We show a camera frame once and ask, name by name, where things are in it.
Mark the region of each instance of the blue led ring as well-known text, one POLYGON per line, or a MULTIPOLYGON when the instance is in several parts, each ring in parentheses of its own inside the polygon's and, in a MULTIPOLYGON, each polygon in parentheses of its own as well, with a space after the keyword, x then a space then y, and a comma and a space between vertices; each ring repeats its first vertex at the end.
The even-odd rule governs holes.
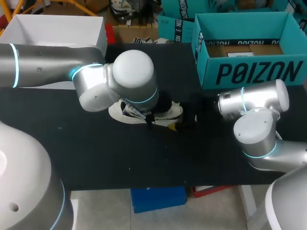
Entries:
POLYGON ((53 230, 56 227, 56 225, 59 222, 60 217, 62 216, 63 210, 64 210, 64 205, 65 205, 65 188, 64 188, 64 185, 63 185, 62 181, 61 181, 61 183, 62 183, 62 187, 63 187, 63 203, 62 203, 62 207, 61 207, 61 210, 59 212, 59 215, 58 215, 56 221, 54 222, 54 224, 52 225, 52 227, 50 228, 50 230, 53 230))
POLYGON ((99 64, 99 63, 93 63, 93 64, 89 64, 89 65, 86 65, 86 66, 82 66, 80 68, 78 68, 72 75, 71 77, 71 80, 73 81, 73 78, 77 75, 77 73, 79 73, 80 71, 86 69, 86 68, 89 68, 89 67, 93 67, 93 66, 103 66, 103 64, 99 64))
POLYGON ((155 89, 155 92, 153 93, 153 95, 152 95, 150 98, 148 98, 147 100, 142 101, 142 102, 133 102, 133 101, 128 100, 127 98, 126 98, 126 100, 127 100, 128 102, 130 102, 130 103, 135 103, 135 104, 145 103, 145 102, 149 101, 150 99, 152 99, 152 98, 155 96, 155 94, 156 94, 157 92, 158 92, 158 87, 155 89))
POLYGON ((273 148, 268 154, 265 154, 265 155, 263 155, 263 156, 261 156, 261 157, 249 156, 249 155, 247 155, 244 151, 243 151, 243 153, 244 153, 246 156, 250 157, 250 158, 261 159, 261 158, 265 158, 265 157, 269 156, 269 155, 276 149, 276 146, 277 146, 277 142, 275 142, 274 148, 273 148))
POLYGON ((244 112, 247 112, 248 110, 246 109, 245 100, 244 100, 244 87, 241 88, 241 99, 242 99, 244 112))
POLYGON ((13 49, 13 53, 14 53, 14 57, 15 57, 15 82, 14 82, 13 88, 16 88, 16 86, 18 84, 18 79, 19 79, 18 52, 17 52, 16 47, 13 44, 10 43, 10 45, 13 49))

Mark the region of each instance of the robotic arm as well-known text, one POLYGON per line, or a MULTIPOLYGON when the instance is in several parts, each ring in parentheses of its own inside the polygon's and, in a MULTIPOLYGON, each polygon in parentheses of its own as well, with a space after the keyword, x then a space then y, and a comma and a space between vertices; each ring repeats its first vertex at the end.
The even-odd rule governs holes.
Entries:
POLYGON ((107 109, 120 98, 141 112, 158 101, 153 62, 139 50, 122 53, 113 64, 106 64, 95 47, 0 44, 0 50, 1 87, 72 81, 89 112, 107 109))
POLYGON ((224 92, 217 104, 225 120, 235 121, 235 137, 256 169, 287 173, 307 162, 307 143, 276 137, 280 113, 289 108, 282 80, 224 92))
MULTIPOLYGON (((150 57, 130 50, 106 64, 95 47, 0 44, 0 86, 34 87, 72 81, 82 108, 107 109, 119 99, 140 113, 155 107, 150 57)), ((0 229, 71 230, 73 211, 44 147, 0 122, 0 229)))
POLYGON ((307 143, 276 137, 280 113, 289 108, 284 83, 276 80, 224 92, 218 108, 225 120, 236 122, 235 137, 254 168, 287 173, 266 194, 272 230, 307 229, 307 143))

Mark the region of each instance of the red object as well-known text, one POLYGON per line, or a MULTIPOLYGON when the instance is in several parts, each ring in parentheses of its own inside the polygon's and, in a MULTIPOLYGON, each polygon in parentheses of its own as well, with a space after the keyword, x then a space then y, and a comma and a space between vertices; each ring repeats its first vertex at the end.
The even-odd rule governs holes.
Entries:
POLYGON ((0 17, 0 29, 4 29, 8 25, 8 20, 6 19, 5 15, 0 17))
POLYGON ((205 195, 209 195, 211 193, 216 193, 218 191, 221 191, 221 190, 224 190, 224 189, 227 189, 227 188, 230 188, 230 187, 231 186, 218 186, 218 187, 213 186, 212 188, 207 188, 207 189, 201 190, 199 192, 195 192, 195 188, 192 187, 191 190, 192 190, 192 193, 194 194, 195 198, 199 198, 199 197, 202 197, 202 196, 205 196, 205 195))
POLYGON ((108 44, 115 44, 115 37, 114 37, 114 32, 112 28, 112 24, 106 23, 105 24, 106 28, 106 39, 108 44))

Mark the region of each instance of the black tabletop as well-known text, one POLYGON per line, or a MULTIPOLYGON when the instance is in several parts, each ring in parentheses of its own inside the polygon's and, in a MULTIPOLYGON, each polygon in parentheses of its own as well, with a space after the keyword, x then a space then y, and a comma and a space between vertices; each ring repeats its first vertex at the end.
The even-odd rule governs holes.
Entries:
MULTIPOLYGON (((190 44, 109 46, 106 60, 139 49, 153 60, 158 87, 176 101, 202 93, 190 44)), ((307 141, 306 92, 289 87, 290 109, 277 130, 307 141)), ((282 173, 253 169, 234 141, 232 125, 203 111, 195 130, 127 125, 108 111, 89 113, 72 90, 1 89, 0 120, 36 138, 71 190, 192 185, 269 184, 282 173)))

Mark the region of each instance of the sneaker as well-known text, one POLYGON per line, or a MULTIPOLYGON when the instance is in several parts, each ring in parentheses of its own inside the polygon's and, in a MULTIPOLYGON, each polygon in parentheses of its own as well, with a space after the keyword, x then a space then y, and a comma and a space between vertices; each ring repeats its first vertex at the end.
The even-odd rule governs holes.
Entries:
POLYGON ((159 92, 156 107, 148 111, 147 114, 140 114, 140 112, 127 106, 122 100, 109 107, 109 114, 113 119, 126 124, 148 124, 149 126, 155 124, 168 127, 171 124, 181 122, 182 107, 173 101, 165 100, 163 95, 163 92, 159 92))

